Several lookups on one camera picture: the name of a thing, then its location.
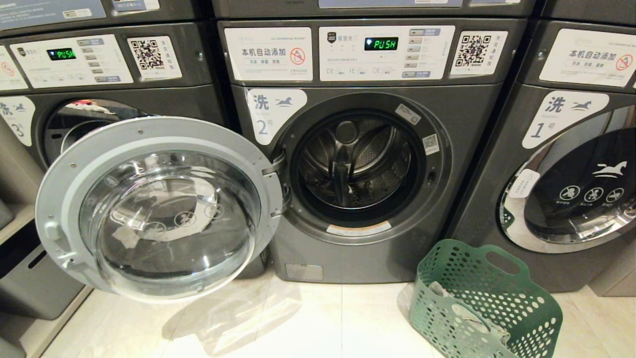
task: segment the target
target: chinese character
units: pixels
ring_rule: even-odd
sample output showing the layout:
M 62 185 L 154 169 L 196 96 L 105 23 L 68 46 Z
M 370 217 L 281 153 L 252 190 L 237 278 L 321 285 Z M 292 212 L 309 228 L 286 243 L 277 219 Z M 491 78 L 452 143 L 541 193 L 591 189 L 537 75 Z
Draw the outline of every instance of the chinese character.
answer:
M 4 103 L 0 103 L 0 110 L 2 110 L 3 115 L 13 115 L 9 107 Z
M 550 101 L 550 105 L 546 108 L 546 112 L 561 112 L 561 107 L 565 106 L 565 98 L 563 97 L 552 97 L 552 101 Z
M 254 100 L 256 101 L 257 110 L 265 109 L 267 111 L 270 109 L 270 107 L 267 105 L 269 103 L 267 101 L 267 97 L 263 96 L 262 94 L 259 94 L 258 96 L 254 96 Z

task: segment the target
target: tile floor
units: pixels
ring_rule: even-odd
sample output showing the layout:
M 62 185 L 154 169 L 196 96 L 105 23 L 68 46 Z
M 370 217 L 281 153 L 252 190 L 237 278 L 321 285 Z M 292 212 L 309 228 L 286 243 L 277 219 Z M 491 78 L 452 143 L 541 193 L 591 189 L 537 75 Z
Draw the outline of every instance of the tile floor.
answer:
M 93 291 L 43 357 L 442 358 L 405 319 L 409 290 L 283 282 L 269 271 L 165 306 Z M 555 297 L 564 315 L 555 358 L 636 357 L 635 298 L 589 287 Z

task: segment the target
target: shelf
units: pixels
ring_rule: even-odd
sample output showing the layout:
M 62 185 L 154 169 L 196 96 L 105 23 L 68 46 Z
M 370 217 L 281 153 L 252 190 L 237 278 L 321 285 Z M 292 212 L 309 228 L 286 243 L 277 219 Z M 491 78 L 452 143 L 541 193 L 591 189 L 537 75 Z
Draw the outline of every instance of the shelf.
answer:
M 11 238 L 35 218 L 35 206 L 29 204 L 7 204 L 15 218 L 0 229 L 0 245 Z
M 55 320 L 0 313 L 0 336 L 16 347 L 24 349 L 27 358 L 39 358 L 91 291 L 91 287 L 84 287 Z

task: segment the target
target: washer door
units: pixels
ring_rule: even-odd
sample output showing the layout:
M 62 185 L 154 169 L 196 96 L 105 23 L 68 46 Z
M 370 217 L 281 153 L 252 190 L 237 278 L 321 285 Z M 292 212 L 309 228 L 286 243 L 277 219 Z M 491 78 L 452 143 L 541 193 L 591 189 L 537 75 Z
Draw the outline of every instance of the washer door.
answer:
M 283 200 L 272 164 L 215 124 L 144 117 L 96 129 L 52 164 L 36 223 L 79 281 L 178 301 L 234 279 L 265 248 Z
M 499 220 L 536 252 L 584 250 L 636 225 L 636 105 L 586 120 L 539 149 L 511 179 Z

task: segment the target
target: plastic basket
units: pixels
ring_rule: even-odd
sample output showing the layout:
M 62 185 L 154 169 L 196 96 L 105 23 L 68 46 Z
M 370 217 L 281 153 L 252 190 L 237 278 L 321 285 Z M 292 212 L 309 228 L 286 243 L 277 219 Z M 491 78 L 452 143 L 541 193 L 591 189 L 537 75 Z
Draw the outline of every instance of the plastic basket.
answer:
M 518 273 L 493 265 L 489 253 L 511 261 Z M 429 288 L 434 282 L 450 296 L 434 293 Z M 480 322 L 467 319 L 466 311 Z M 556 300 L 532 282 L 523 261 L 497 246 L 473 248 L 442 240 L 417 268 L 409 321 L 448 358 L 550 358 L 563 313 Z M 502 330 L 494 325 L 509 333 L 505 344 Z

